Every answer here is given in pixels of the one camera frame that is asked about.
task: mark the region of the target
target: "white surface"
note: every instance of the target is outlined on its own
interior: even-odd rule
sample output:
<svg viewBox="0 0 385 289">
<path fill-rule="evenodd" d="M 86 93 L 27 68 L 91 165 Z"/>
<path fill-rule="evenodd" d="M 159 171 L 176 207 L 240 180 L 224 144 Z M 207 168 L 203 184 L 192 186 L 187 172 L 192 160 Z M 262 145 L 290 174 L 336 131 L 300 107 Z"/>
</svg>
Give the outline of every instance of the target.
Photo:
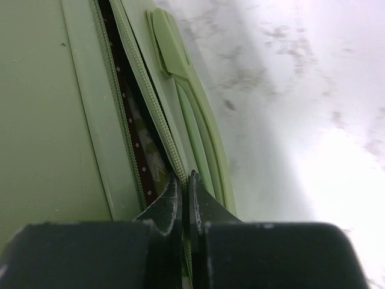
<svg viewBox="0 0 385 289">
<path fill-rule="evenodd" d="M 209 92 L 240 218 L 335 223 L 384 288 L 385 3 L 157 2 Z"/>
</svg>

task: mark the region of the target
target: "zipper track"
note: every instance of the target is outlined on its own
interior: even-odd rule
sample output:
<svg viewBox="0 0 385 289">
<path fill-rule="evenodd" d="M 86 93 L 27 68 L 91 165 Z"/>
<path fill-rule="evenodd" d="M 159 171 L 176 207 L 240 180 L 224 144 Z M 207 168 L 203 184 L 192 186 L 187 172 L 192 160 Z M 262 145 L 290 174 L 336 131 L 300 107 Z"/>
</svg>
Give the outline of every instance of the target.
<svg viewBox="0 0 385 289">
<path fill-rule="evenodd" d="M 129 128 L 127 125 L 125 107 L 123 105 L 122 96 L 120 95 L 119 82 L 118 82 L 117 75 L 115 72 L 114 59 L 112 57 L 111 48 L 109 46 L 109 39 L 108 39 L 107 31 L 106 31 L 106 28 L 104 26 L 104 20 L 103 20 L 102 12 L 100 10 L 98 1 L 97 0 L 91 0 L 90 2 L 91 2 L 91 7 L 93 9 L 93 15 L 95 18 L 95 26 L 96 26 L 97 36 L 98 36 L 99 41 L 100 41 L 100 47 L 102 49 L 102 54 L 103 54 L 103 58 L 105 61 L 109 82 L 111 84 L 112 95 L 115 96 L 114 97 L 115 106 L 117 107 L 117 109 L 119 111 L 118 118 L 119 118 L 120 126 L 121 126 L 123 133 L 125 135 L 124 141 L 125 141 L 127 155 L 129 157 L 130 167 L 131 167 L 132 174 L 134 177 L 135 187 L 136 187 L 137 192 L 140 196 L 141 207 L 144 210 L 147 208 L 146 198 L 144 196 L 143 187 L 141 184 L 138 164 L 137 164 L 137 160 L 136 160 L 136 157 L 134 154 L 134 147 L 132 146 L 131 134 L 129 132 Z"/>
<path fill-rule="evenodd" d="M 168 127 L 167 121 L 165 119 L 165 116 L 163 114 L 161 105 L 158 101 L 158 97 L 156 96 L 156 93 L 152 87 L 151 80 L 147 74 L 146 66 L 144 65 L 142 56 L 140 54 L 140 51 L 137 47 L 137 43 L 135 40 L 135 36 L 133 35 L 132 31 L 128 30 L 124 21 L 122 13 L 120 11 L 120 7 L 116 0 L 110 0 L 110 4 L 112 7 L 112 10 L 114 12 L 115 21 L 118 24 L 118 27 L 120 28 L 120 31 L 123 33 L 123 36 L 125 40 L 128 42 L 129 50 L 131 54 L 134 56 L 135 64 L 137 65 L 137 68 L 139 68 L 140 76 L 146 86 L 146 92 L 150 98 L 150 102 L 152 105 L 152 108 L 155 112 L 155 117 L 157 119 L 157 123 L 161 127 L 162 134 L 165 137 L 166 145 L 168 146 L 169 152 L 170 152 L 170 158 L 172 160 L 172 163 L 174 163 L 175 166 L 175 173 L 178 176 L 180 183 L 182 184 L 182 192 L 185 194 L 187 192 L 187 183 L 188 183 L 188 177 L 185 173 L 185 170 L 183 168 L 182 160 L 180 159 L 179 152 L 176 148 L 174 138 L 171 134 L 170 128 Z"/>
<path fill-rule="evenodd" d="M 112 11 L 114 13 L 115 21 L 117 22 L 117 26 L 119 28 L 119 32 L 123 34 L 124 39 L 128 43 L 128 49 L 131 53 L 131 55 L 134 56 L 135 64 L 140 72 L 140 77 L 144 82 L 144 85 L 146 86 L 146 92 L 147 95 L 150 98 L 150 103 L 152 107 L 149 107 L 150 111 L 153 110 L 154 114 L 153 117 L 156 118 L 155 123 L 157 123 L 160 126 L 162 135 L 165 138 L 166 146 L 168 147 L 168 151 L 170 153 L 171 163 L 174 164 L 174 170 L 175 174 L 180 180 L 180 184 L 182 186 L 182 194 L 185 198 L 185 200 L 188 200 L 188 177 L 185 173 L 185 170 L 183 168 L 182 160 L 180 159 L 179 152 L 176 148 L 174 138 L 171 134 L 170 128 L 168 127 L 167 121 L 165 119 L 163 110 L 161 108 L 161 105 L 159 103 L 158 97 L 154 91 L 154 88 L 152 86 L 151 80 L 147 74 L 146 66 L 143 62 L 142 56 L 140 54 L 139 48 L 137 46 L 137 42 L 135 39 L 135 36 L 131 29 L 129 29 L 125 22 L 124 17 L 126 17 L 124 7 L 122 6 L 122 3 L 118 3 L 120 0 L 109 0 L 109 3 L 111 4 Z M 189 240 L 189 230 L 188 228 L 182 228 L 183 234 L 185 235 L 184 239 L 184 249 L 185 249 L 185 256 L 187 259 L 187 270 L 190 276 L 190 280 L 192 280 L 193 277 L 193 261 L 191 256 L 191 242 Z"/>
</svg>

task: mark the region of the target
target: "zipper teeth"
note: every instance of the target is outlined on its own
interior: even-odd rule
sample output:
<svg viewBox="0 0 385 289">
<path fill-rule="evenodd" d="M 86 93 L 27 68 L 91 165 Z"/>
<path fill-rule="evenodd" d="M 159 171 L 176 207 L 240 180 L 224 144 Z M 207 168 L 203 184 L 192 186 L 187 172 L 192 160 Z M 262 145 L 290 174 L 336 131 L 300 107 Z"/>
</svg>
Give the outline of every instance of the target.
<svg viewBox="0 0 385 289">
<path fill-rule="evenodd" d="M 107 71 L 109 72 L 109 78 L 110 78 L 110 81 L 112 81 L 112 86 L 111 86 L 112 92 L 113 92 L 113 95 L 116 95 L 116 99 L 114 100 L 115 105 L 117 105 L 117 108 L 119 109 L 119 112 L 120 112 L 118 113 L 118 117 L 120 120 L 121 127 L 123 128 L 123 133 L 125 135 L 124 141 L 125 141 L 125 146 L 128 153 L 129 161 L 130 161 L 130 167 L 134 177 L 135 187 L 140 195 L 141 206 L 143 207 L 143 209 L 146 209 L 147 202 L 146 202 L 146 198 L 143 192 L 143 187 L 141 184 L 138 164 L 134 154 L 134 147 L 132 146 L 132 142 L 131 142 L 131 134 L 129 132 L 128 125 L 127 125 L 125 107 L 123 105 L 123 100 L 120 95 L 120 86 L 119 86 L 119 82 L 115 72 L 115 63 L 114 63 L 114 58 L 112 57 L 111 48 L 109 46 L 107 31 L 104 26 L 104 19 L 103 19 L 98 1 L 93 0 L 92 3 L 93 3 L 93 7 L 97 17 L 96 24 L 99 24 L 98 25 L 99 27 L 97 27 L 96 30 L 98 31 L 99 40 L 102 44 L 102 53 L 104 52 L 103 57 L 106 62 Z"/>
<path fill-rule="evenodd" d="M 122 20 L 121 12 L 119 11 L 119 8 L 117 6 L 117 3 L 115 0 L 110 0 L 112 10 L 114 11 L 115 20 L 118 22 L 119 27 L 122 29 L 122 32 L 124 34 L 125 39 L 128 42 L 129 49 L 131 51 L 131 54 L 134 56 L 135 64 L 139 68 L 140 76 L 144 81 L 144 85 L 146 86 L 146 91 L 150 97 L 151 105 L 155 111 L 156 118 L 158 119 L 158 123 L 161 126 L 161 131 L 165 135 L 165 141 L 167 146 L 169 147 L 171 158 L 175 165 L 176 175 L 179 177 L 180 182 L 182 184 L 182 191 L 187 191 L 187 175 L 185 173 L 185 170 L 183 168 L 182 160 L 180 159 L 179 152 L 176 148 L 173 136 L 170 132 L 170 128 L 167 125 L 167 121 L 163 115 L 162 108 L 159 104 L 158 98 L 155 94 L 155 91 L 152 87 L 151 80 L 149 79 L 149 76 L 146 71 L 146 67 L 143 63 L 141 54 L 136 47 L 136 43 L 134 44 L 134 36 L 130 34 L 128 29 L 126 28 L 125 23 Z"/>
</svg>

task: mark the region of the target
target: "suitcase handle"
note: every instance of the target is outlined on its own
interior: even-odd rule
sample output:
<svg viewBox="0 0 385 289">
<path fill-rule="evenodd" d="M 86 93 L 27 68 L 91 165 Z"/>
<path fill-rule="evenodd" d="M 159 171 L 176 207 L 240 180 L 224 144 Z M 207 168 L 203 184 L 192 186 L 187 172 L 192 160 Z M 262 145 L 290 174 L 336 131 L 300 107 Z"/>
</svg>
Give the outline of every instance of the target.
<svg viewBox="0 0 385 289">
<path fill-rule="evenodd" d="M 230 182 L 229 168 L 219 129 L 210 108 L 206 93 L 193 67 L 179 34 L 174 17 L 156 8 L 151 16 L 153 36 L 158 47 L 158 62 L 163 72 L 171 75 L 190 102 L 207 158 L 215 196 L 230 212 L 235 214 L 235 201 Z"/>
</svg>

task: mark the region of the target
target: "suitcase zipper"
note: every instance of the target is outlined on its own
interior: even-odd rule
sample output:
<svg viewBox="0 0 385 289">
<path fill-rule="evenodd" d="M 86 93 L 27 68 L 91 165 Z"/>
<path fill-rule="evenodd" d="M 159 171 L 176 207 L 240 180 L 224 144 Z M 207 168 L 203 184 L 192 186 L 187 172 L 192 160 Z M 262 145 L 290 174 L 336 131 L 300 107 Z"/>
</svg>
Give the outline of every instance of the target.
<svg viewBox="0 0 385 289">
<path fill-rule="evenodd" d="M 165 142 L 164 145 L 166 147 L 166 150 L 168 150 L 170 162 L 173 165 L 176 175 L 180 179 L 180 183 L 182 184 L 182 192 L 186 193 L 188 177 L 183 168 L 182 160 L 180 159 L 180 155 L 176 148 L 170 128 L 168 127 L 168 124 L 165 119 L 164 113 L 162 111 L 161 105 L 159 103 L 158 97 L 153 89 L 152 82 L 147 74 L 146 65 L 144 64 L 140 51 L 137 47 L 135 36 L 131 28 L 128 27 L 129 24 L 125 22 L 126 16 L 125 16 L 122 3 L 117 0 L 110 0 L 110 4 L 114 12 L 117 26 L 120 30 L 120 33 L 122 33 L 123 46 L 125 47 L 126 50 L 129 50 L 130 53 L 134 56 L 135 65 L 140 71 L 140 77 L 145 83 L 146 93 L 149 97 L 147 99 L 150 102 L 150 105 L 148 105 L 148 108 L 152 113 L 155 125 L 157 125 L 157 127 L 161 131 L 161 134 Z"/>
<path fill-rule="evenodd" d="M 111 48 L 109 46 L 107 31 L 106 31 L 105 26 L 104 26 L 102 12 L 100 10 L 99 4 L 97 3 L 97 0 L 91 0 L 90 2 L 91 2 L 91 7 L 94 11 L 93 14 L 95 17 L 95 26 L 96 26 L 97 35 L 98 35 L 98 38 L 100 41 L 100 48 L 102 50 L 103 57 L 105 59 L 105 64 L 109 68 L 109 69 L 107 69 L 107 71 L 108 71 L 108 76 L 110 78 L 110 83 L 113 83 L 111 90 L 112 90 L 112 94 L 115 96 L 115 98 L 114 98 L 115 105 L 119 109 L 118 117 L 119 117 L 120 125 L 123 129 L 123 133 L 125 135 L 125 138 L 124 138 L 125 139 L 125 146 L 126 146 L 126 150 L 127 150 L 128 158 L 129 158 L 129 163 L 130 163 L 132 174 L 133 174 L 132 177 L 134 179 L 135 187 L 136 187 L 137 192 L 138 192 L 139 197 L 140 197 L 141 207 L 144 210 L 147 208 L 146 198 L 145 198 L 145 195 L 143 192 L 143 187 L 141 184 L 141 179 L 140 179 L 140 175 L 139 175 L 139 168 L 138 168 L 137 161 L 136 161 L 135 154 L 134 154 L 134 147 L 132 145 L 132 142 L 130 141 L 131 135 L 130 135 L 129 128 L 127 125 L 125 108 L 123 105 L 122 97 L 119 95 L 119 91 L 120 91 L 119 82 L 118 82 L 117 75 L 116 75 L 116 72 L 114 69 L 115 68 L 114 59 L 112 57 Z"/>
</svg>

